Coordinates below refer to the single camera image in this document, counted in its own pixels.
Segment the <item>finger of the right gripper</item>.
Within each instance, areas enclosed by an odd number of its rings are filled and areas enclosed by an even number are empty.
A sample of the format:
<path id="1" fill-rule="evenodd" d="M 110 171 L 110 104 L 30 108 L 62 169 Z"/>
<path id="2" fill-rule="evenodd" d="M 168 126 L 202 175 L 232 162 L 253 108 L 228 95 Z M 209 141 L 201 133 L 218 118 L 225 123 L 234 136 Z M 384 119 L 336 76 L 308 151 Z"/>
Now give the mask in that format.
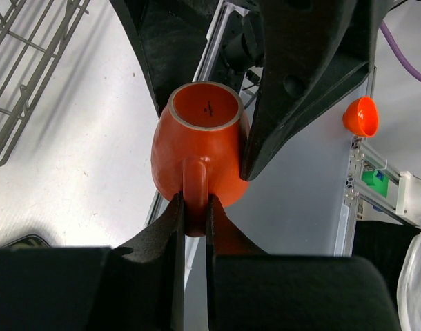
<path id="1" fill-rule="evenodd" d="M 141 66 L 155 111 L 193 80 L 216 1 L 111 1 Z"/>
<path id="2" fill-rule="evenodd" d="M 391 1 L 260 1 L 264 67 L 241 166 L 252 181 L 300 130 L 374 67 Z"/>

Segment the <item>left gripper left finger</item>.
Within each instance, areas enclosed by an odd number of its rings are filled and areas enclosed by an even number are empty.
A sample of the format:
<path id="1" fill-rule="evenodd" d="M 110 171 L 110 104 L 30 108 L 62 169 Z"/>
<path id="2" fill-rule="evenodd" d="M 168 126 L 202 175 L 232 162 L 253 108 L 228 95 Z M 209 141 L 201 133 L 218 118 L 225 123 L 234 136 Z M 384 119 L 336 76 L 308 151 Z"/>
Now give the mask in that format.
<path id="1" fill-rule="evenodd" d="M 118 248 L 0 248 L 0 330 L 181 330 L 184 200 Z"/>

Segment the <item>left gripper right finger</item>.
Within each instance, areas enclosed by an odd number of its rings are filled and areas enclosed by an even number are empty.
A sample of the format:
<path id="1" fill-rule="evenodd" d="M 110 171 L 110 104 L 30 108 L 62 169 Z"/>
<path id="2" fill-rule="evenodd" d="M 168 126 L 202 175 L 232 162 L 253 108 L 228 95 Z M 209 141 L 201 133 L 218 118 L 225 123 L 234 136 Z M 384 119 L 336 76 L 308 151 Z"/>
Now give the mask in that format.
<path id="1" fill-rule="evenodd" d="M 211 330 L 399 330 L 384 280 L 365 259 L 273 255 L 211 196 L 206 211 Z"/>

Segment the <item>black floral square plate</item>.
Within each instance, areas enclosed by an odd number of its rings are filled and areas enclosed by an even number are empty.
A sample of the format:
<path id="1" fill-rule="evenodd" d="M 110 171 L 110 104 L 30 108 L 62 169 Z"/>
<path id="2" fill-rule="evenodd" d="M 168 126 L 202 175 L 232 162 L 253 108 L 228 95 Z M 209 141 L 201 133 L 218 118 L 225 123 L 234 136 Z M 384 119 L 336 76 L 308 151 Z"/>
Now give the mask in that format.
<path id="1" fill-rule="evenodd" d="M 22 249 L 22 248 L 49 248 L 49 243 L 36 234 L 28 234 L 7 243 L 3 248 Z"/>

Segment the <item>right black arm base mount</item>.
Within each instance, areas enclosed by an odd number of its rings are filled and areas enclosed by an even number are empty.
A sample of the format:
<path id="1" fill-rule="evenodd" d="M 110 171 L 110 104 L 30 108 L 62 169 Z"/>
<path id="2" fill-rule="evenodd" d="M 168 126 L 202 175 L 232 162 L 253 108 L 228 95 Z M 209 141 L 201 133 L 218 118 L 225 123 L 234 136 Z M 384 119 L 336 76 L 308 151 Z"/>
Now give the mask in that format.
<path id="1" fill-rule="evenodd" d="M 246 73 L 264 66 L 264 26 L 259 13 L 232 13 L 228 31 L 219 49 L 215 80 L 236 92 L 242 89 Z"/>

